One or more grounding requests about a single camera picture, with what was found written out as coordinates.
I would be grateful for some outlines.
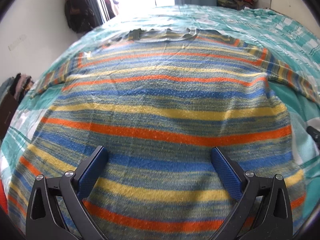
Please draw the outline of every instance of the bedsheet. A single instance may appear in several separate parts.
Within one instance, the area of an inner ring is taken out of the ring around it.
[[[76,53],[89,51],[99,47],[110,37],[124,33],[132,29],[184,29],[197,27],[200,29],[215,29],[222,34],[246,41],[258,47],[267,47],[273,55],[286,62],[292,70],[307,78],[317,91],[319,84],[319,40],[299,23],[271,10],[245,10],[232,11],[222,8],[180,6],[170,8],[156,8],[150,13],[139,17],[116,17],[110,23],[95,29],[73,44],[46,74],[59,68],[68,62]],[[287,86],[269,82],[273,90],[286,104],[292,124],[292,154],[304,169],[307,178],[307,203],[304,216],[307,216],[319,194],[317,176],[319,173],[319,152],[312,139],[305,132],[306,125],[319,126],[319,109],[317,104],[306,99],[300,93]],[[61,85],[44,87],[43,93],[35,94],[35,90],[28,93],[16,112],[9,132],[1,147],[1,176],[4,181],[6,194],[11,173],[18,162],[19,157],[30,142],[36,125],[48,107],[61,93]],[[10,145],[15,146],[15,153],[10,151]]]

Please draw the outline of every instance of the metal screw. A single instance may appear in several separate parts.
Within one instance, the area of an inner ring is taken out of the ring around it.
[[[278,180],[283,180],[283,177],[282,177],[280,174],[277,174],[277,175],[276,175],[276,179],[278,179]]]
[[[71,177],[71,176],[73,176],[73,174],[74,174],[73,171],[67,171],[64,175],[65,175],[66,177]]]
[[[254,176],[254,173],[252,171],[246,171],[245,175],[249,178],[252,178]]]
[[[43,179],[43,175],[42,174],[39,174],[38,176],[36,176],[36,180],[41,180]]]

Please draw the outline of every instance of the yellow stripe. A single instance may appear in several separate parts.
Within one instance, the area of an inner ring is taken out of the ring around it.
[[[283,72],[283,70],[285,69],[285,67],[284,66],[280,66],[280,68],[279,68],[279,72],[278,72],[278,81],[279,82],[283,82],[283,78],[282,78],[282,72]]]
[[[297,171],[296,174],[293,174],[292,176],[284,179],[284,182],[287,187],[291,187],[291,186],[297,184],[302,179],[303,179],[303,170],[299,170],[299,171]]]
[[[48,153],[40,150],[36,146],[30,145],[36,155],[46,160],[47,164],[52,168],[67,170],[75,170],[76,168],[64,163],[63,161],[49,155]],[[296,174],[284,179],[286,186],[291,187],[303,179],[303,171],[299,170]],[[123,185],[105,178],[99,178],[96,185],[105,191],[114,195],[122,195],[127,198],[135,198],[145,201],[162,201],[162,202],[199,202],[199,201],[212,201],[212,200],[225,200],[228,199],[226,190],[197,190],[197,191],[174,191],[174,190],[159,190],[159,189],[146,189],[142,187],[132,187]]]
[[[208,202],[229,198],[228,192],[224,189],[194,191],[146,189],[119,184],[104,178],[99,178],[96,186],[101,187],[114,195],[121,195],[127,198],[135,198],[143,201]]]
[[[230,41],[230,38],[224,38],[223,36],[221,35],[216,35],[216,34],[204,34],[204,33],[201,33],[200,36],[204,36],[204,37],[213,37],[213,38],[219,38],[223,41]]]
[[[14,185],[12,182],[9,184],[9,187],[12,188],[18,196],[23,200],[23,202],[28,206],[28,201],[26,200],[26,197],[21,193],[20,189]]]
[[[181,46],[165,46],[165,47],[156,47],[156,48],[148,48],[148,51],[164,51],[164,49],[181,49]],[[239,51],[239,50],[232,50],[232,49],[226,49],[226,48],[216,48],[216,47],[198,47],[198,46],[188,46],[188,49],[205,49],[205,50],[213,50],[213,51],[224,51],[224,52],[231,52],[234,54],[239,54],[239,55],[246,55],[246,56],[252,56],[252,54],[245,52],[245,51]],[[95,56],[95,57],[88,57],[89,60],[97,60],[100,58],[104,57],[110,57],[114,56],[117,54],[132,54],[136,52],[146,52],[146,49],[130,49],[130,50],[120,50],[120,51],[115,51],[115,52],[110,52],[110,53],[105,53],[103,55]]]
[[[38,147],[34,146],[33,144],[29,144],[28,149],[30,151],[32,151],[34,154],[38,155],[43,160],[45,160],[45,163],[50,163],[53,166],[55,166],[56,168],[58,168],[59,170],[62,170],[62,171],[73,170],[74,171],[76,169],[76,167],[71,166],[70,164],[65,163],[65,162],[57,159],[56,157],[39,149]]]
[[[146,67],[135,67],[135,68],[126,68],[126,69],[119,69],[119,70],[108,70],[103,72],[96,72],[87,75],[71,75],[67,78],[66,81],[71,81],[74,79],[79,78],[88,78],[94,76],[103,76],[103,75],[111,75],[113,73],[123,74],[123,73],[130,73],[134,71],[160,71],[160,70],[167,70],[167,71],[181,71],[181,72],[189,72],[189,73],[227,73],[236,75],[239,77],[255,77],[259,75],[265,75],[264,72],[260,73],[252,73],[252,74],[244,74],[233,72],[230,70],[225,69],[217,69],[217,68],[189,68],[189,67],[176,67],[176,66],[146,66]]]
[[[156,108],[153,106],[128,106],[128,105],[113,105],[99,103],[83,103],[78,105],[67,106],[50,106],[53,111],[80,111],[97,109],[101,111],[114,111],[129,114],[155,114],[168,118],[181,118],[190,120],[206,120],[206,121],[222,121],[231,118],[242,117],[259,117],[259,116],[274,116],[286,111],[284,104],[279,104],[274,108],[260,107],[248,109],[233,109],[225,112],[214,111],[190,111],[183,109],[166,109]]]
[[[252,47],[248,50],[248,54],[250,56],[255,56],[255,54],[258,52],[261,52],[262,53],[262,50],[260,48],[257,48],[257,47]]]

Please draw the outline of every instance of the striped sweater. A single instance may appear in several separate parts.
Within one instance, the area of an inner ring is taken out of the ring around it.
[[[284,176],[296,230],[305,182],[268,80],[317,98],[267,49],[215,31],[138,30],[77,54],[38,84],[63,93],[12,176],[10,217],[24,231],[35,176],[61,176],[104,145],[108,165],[84,203],[110,239],[209,239],[235,203],[210,162],[219,146],[244,170]]]

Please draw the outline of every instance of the blue stripe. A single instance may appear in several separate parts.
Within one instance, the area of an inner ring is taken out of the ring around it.
[[[138,63],[142,63],[142,62],[151,62],[152,60],[156,61],[156,62],[158,62],[159,60],[160,61],[167,61],[168,60],[167,57],[166,58],[163,57],[161,59],[159,57],[160,56],[145,57],[145,58],[139,58],[139,59],[130,60],[130,61],[126,60],[125,61],[125,65],[134,65],[134,64],[138,64]],[[77,66],[75,66],[74,68],[76,68],[77,74],[86,74],[86,73],[91,73],[92,70],[99,70],[99,69],[105,70],[105,68],[110,68],[110,67],[113,67],[113,66],[119,66],[119,62],[114,62],[114,61],[109,61],[109,62],[111,62],[111,63],[107,63],[107,62],[95,63],[93,65],[89,65],[89,66],[87,66],[85,68],[82,68],[80,70],[77,68]],[[246,67],[244,65],[226,63],[225,61],[217,61],[216,59],[209,58],[209,57],[205,58],[204,60],[170,58],[170,62],[177,62],[177,63],[186,62],[186,63],[204,64],[204,65],[201,65],[201,67],[208,66],[208,68],[210,68],[210,67],[212,68],[212,66],[214,66],[214,65],[231,66],[231,67],[237,67],[237,68],[249,71],[249,72],[246,72],[246,73],[258,73],[258,72],[260,72],[260,71],[255,70],[253,67],[250,68],[250,67]]]
[[[69,140],[54,133],[36,132],[35,136],[39,136],[44,140],[48,140],[59,145],[63,145],[65,148],[77,151],[86,156],[90,156],[95,150],[95,147],[90,145],[83,145]],[[261,167],[281,165],[292,160],[292,153],[288,152],[282,155],[273,155],[265,158],[252,159],[248,161],[239,162],[239,165],[244,170],[258,169]],[[109,156],[110,164],[117,164],[122,166],[130,166],[133,168],[157,170],[157,171],[170,171],[170,172],[183,172],[183,171],[208,171],[214,172],[214,168],[210,161],[208,162],[195,162],[195,163],[184,163],[184,162],[171,162],[171,161],[160,161],[146,159],[138,156],[127,156],[123,154],[111,153]]]
[[[299,82],[299,75],[297,74],[297,73],[292,73],[292,76],[293,76],[293,78],[292,78],[292,83],[295,85],[295,87],[298,89],[298,91],[300,91],[302,94],[304,94],[305,92],[303,92],[302,91],[302,89],[301,89],[301,84],[300,84],[300,82]]]
[[[31,192],[32,186],[29,185],[29,182],[26,181],[26,179],[23,177],[23,175],[20,172],[18,172],[17,170],[14,171],[14,175],[20,180],[20,182],[23,184],[23,186],[26,188],[26,190]]]
[[[243,93],[238,91],[179,91],[173,89],[130,89],[130,90],[94,90],[94,91],[79,91],[73,92],[68,95],[60,95],[58,100],[64,100],[74,97],[83,96],[138,96],[138,95],[149,95],[149,96],[172,96],[178,98],[216,98],[216,99],[230,99],[230,98],[245,98],[253,99],[259,96],[270,96],[274,95],[272,90],[266,91],[265,88],[260,88],[252,93]]]
[[[70,218],[69,213],[67,214],[67,213],[65,213],[64,210],[61,210],[61,214],[62,214],[62,216],[63,216],[63,218],[64,218],[64,221],[65,221],[66,224],[68,225],[69,230],[70,230],[71,228],[72,228],[72,229],[76,229],[76,226],[75,226],[75,224],[73,223],[72,219]]]
[[[26,219],[25,219],[25,217],[22,215],[22,213],[20,212],[20,210],[19,210],[14,204],[12,204],[12,205],[9,204],[9,206],[8,206],[8,211],[9,211],[9,213],[14,214],[17,218],[20,218],[19,221],[22,222],[22,224],[23,224],[24,226],[26,225]]]
[[[302,224],[303,222],[303,218],[302,217],[299,217],[297,220],[293,221],[293,227],[297,227],[297,226],[300,226],[300,224]]]
[[[268,64],[268,67],[267,67],[267,73],[268,73],[269,75],[272,74],[272,68],[273,68],[273,66],[275,65],[274,61],[275,61],[275,58],[274,58],[273,55],[271,54],[271,57],[270,57],[270,60],[269,60],[269,64]]]

